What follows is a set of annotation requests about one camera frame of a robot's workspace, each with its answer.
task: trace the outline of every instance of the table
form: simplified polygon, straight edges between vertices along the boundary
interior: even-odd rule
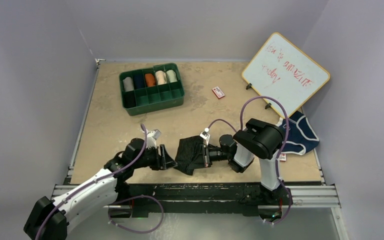
[[[199,135],[214,119],[224,119],[239,129],[239,115],[243,104],[257,96],[246,90],[247,83],[241,73],[247,62],[176,62],[185,91],[182,106],[129,116],[122,107],[119,74],[151,67],[161,63],[101,62],[90,106],[80,138],[71,184],[89,179],[114,155],[125,149],[133,138],[143,138],[140,124],[148,130],[159,129],[157,144],[165,144],[170,156],[176,156],[179,139]],[[217,99],[212,88],[220,87],[226,95]],[[264,109],[266,102],[257,99],[248,104],[243,122],[250,118],[275,124],[279,115]],[[210,130],[210,143],[218,145],[219,137],[234,132],[223,122],[215,123]],[[286,182],[320,182],[321,176],[313,151],[303,155],[288,154],[280,163],[280,173]],[[130,184],[164,183],[246,183],[261,179],[258,159],[244,173],[236,173],[227,161],[214,162],[212,167],[196,169],[193,176],[176,169],[153,171],[136,169]]]

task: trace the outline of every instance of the green organizer tray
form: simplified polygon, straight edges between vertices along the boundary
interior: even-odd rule
[[[142,74],[143,79],[145,79],[145,74],[153,74],[155,77],[155,72],[167,72],[168,70],[173,70],[176,73],[176,82],[170,82],[162,85],[157,84],[156,86],[144,87],[133,91],[125,91],[123,79],[127,77],[131,77],[133,79],[133,75]],[[130,116],[173,108],[183,104],[185,90],[183,89],[179,68],[175,63],[166,63],[155,65],[153,67],[122,72],[119,75],[119,82],[123,108]],[[127,108],[126,97],[131,97],[132,95],[134,95],[136,100],[136,106]]]

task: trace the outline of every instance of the purple cable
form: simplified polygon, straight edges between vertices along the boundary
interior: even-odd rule
[[[140,195],[140,196],[134,196],[134,197],[131,197],[131,198],[127,198],[127,199],[124,199],[124,200],[121,200],[121,201],[114,202],[113,205],[122,204],[124,202],[130,201],[130,200],[133,200],[133,199],[142,199],[142,198],[147,198],[147,199],[151,199],[151,200],[155,201],[159,205],[159,208],[161,209],[161,219],[159,220],[158,224],[154,228],[152,228],[150,230],[147,230],[147,231],[138,231],[138,230],[133,230],[133,229],[130,229],[128,227],[122,226],[122,225],[120,225],[118,223],[115,223],[111,219],[110,210],[108,210],[109,222],[112,223],[116,227],[119,227],[121,229],[127,230],[127,231],[135,233],[135,234],[149,234],[150,232],[155,231],[157,228],[160,227],[160,225],[163,223],[163,219],[164,219],[164,209],[163,209],[163,206],[161,205],[161,203],[156,198],[154,198],[152,196]]]
[[[221,119],[221,118],[218,118],[218,119],[212,121],[212,122],[208,125],[208,129],[210,129],[211,126],[212,126],[215,122],[217,122],[217,121],[225,122],[227,125],[229,125],[229,126],[233,129],[233,131],[234,131],[235,133],[237,132],[236,129],[232,126],[232,124],[230,124],[228,121],[226,121],[226,120],[224,120],[224,119]]]
[[[245,110],[245,107],[252,101],[256,100],[256,99],[268,99],[268,100],[271,100],[273,102],[275,102],[279,107],[280,109],[282,109],[282,112],[283,112],[283,115],[285,117],[285,122],[286,122],[286,134],[285,134],[285,137],[284,137],[284,140],[283,140],[283,143],[282,143],[282,146],[280,147],[279,149],[279,152],[277,152],[277,156],[276,156],[276,159],[279,158],[279,156],[281,155],[285,145],[286,145],[286,141],[288,139],[288,136],[289,136],[289,118],[288,118],[288,114],[286,113],[286,110],[285,108],[282,106],[282,104],[277,101],[276,99],[272,98],[272,97],[269,97],[269,96],[256,96],[256,97],[253,97],[251,99],[249,99],[248,101],[245,102],[245,104],[243,105],[242,109],[240,110],[240,129],[244,129],[244,123],[243,123],[243,115],[244,115],[244,110]],[[283,221],[283,219],[285,219],[285,217],[289,214],[289,211],[291,210],[291,205],[292,205],[292,194],[291,192],[287,189],[287,187],[285,186],[285,184],[283,183],[283,181],[281,180],[281,176],[280,176],[280,173],[279,173],[279,161],[276,160],[275,162],[275,165],[276,165],[276,177],[277,179],[279,180],[280,182],[280,185],[286,190],[286,192],[289,194],[289,204],[287,206],[287,210],[285,212],[285,214],[283,215],[283,217],[281,217],[278,221],[276,222],[273,222],[272,224],[278,224],[280,222]]]
[[[140,149],[140,152],[139,154],[133,159],[133,161],[131,161],[129,164],[127,164],[126,166],[120,168],[119,170],[115,171],[115,172],[111,172],[107,175],[104,175],[102,177],[99,177],[96,179],[96,182],[99,182],[101,181],[102,179],[106,179],[108,177],[111,177],[111,176],[114,176],[115,174],[118,174],[124,170],[126,170],[127,168],[129,168],[131,165],[133,165],[138,159],[139,157],[142,155],[142,153],[145,151],[145,148],[147,147],[147,128],[145,127],[145,125],[143,125],[142,123],[140,124],[140,128],[142,128],[143,132],[145,133],[145,139],[143,141],[143,146],[142,148]],[[66,198],[65,198],[65,201],[61,201],[58,205],[56,205],[52,211],[50,211],[50,213],[48,214],[48,216],[46,216],[45,220],[43,221],[43,223],[40,225],[39,227],[39,230],[37,231],[37,234],[36,234],[36,237],[34,238],[34,240],[39,240],[39,237],[46,225],[46,223],[49,221],[49,219],[51,218],[51,216],[62,206],[65,204],[65,202],[67,202],[68,200],[70,200],[71,198],[73,198],[75,195],[77,195],[80,191],[83,191],[85,188],[89,187],[90,185],[94,184],[95,181],[90,181],[88,183],[86,183],[85,185],[79,187],[77,190],[75,190],[74,192],[72,192],[70,195],[68,195]]]

